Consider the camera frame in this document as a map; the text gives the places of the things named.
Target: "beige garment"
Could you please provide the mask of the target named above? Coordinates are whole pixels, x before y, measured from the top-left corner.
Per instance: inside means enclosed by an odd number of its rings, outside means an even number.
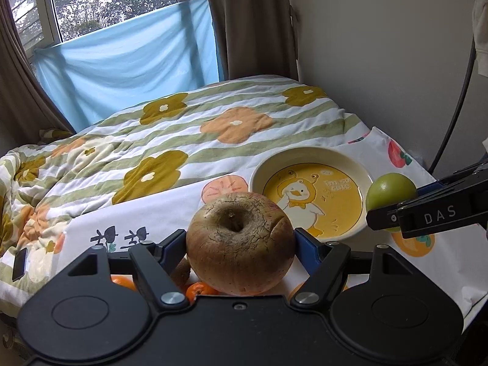
[[[0,0],[0,61],[0,125],[17,145],[37,143],[41,129],[75,133],[32,73],[8,0]]]
[[[473,34],[478,74],[488,77],[488,0],[475,0]]]
[[[208,0],[225,79],[298,80],[289,0]]]

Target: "plate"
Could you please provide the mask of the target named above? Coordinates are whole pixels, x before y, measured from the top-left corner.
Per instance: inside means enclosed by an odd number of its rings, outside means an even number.
[[[372,180],[358,162],[323,147],[280,151],[254,170],[249,190],[275,202],[293,228],[322,242],[352,237],[366,224],[364,201]]]

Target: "floral blanket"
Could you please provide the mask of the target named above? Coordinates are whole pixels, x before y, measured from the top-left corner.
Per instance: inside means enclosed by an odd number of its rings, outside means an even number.
[[[46,284],[75,217],[255,167],[280,148],[336,146],[367,131],[320,88],[268,75],[162,97],[68,139],[12,150],[0,159],[0,311],[15,316]],[[25,247],[26,273],[12,282]]]

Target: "blue cloth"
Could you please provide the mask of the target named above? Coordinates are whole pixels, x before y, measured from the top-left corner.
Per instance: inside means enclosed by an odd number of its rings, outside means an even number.
[[[208,0],[189,0],[37,49],[38,79],[77,130],[219,81]]]

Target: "cartoon duck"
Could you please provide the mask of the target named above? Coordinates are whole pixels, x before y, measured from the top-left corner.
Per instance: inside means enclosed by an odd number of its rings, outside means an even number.
[[[308,181],[305,178],[298,178],[294,171],[288,173],[294,177],[278,185],[278,196],[281,199],[277,205],[286,213],[293,228],[302,227],[314,237],[318,237],[323,232],[314,227],[314,224],[318,216],[325,216],[321,208],[312,203],[317,194],[313,184],[319,175],[312,174],[313,181]]]

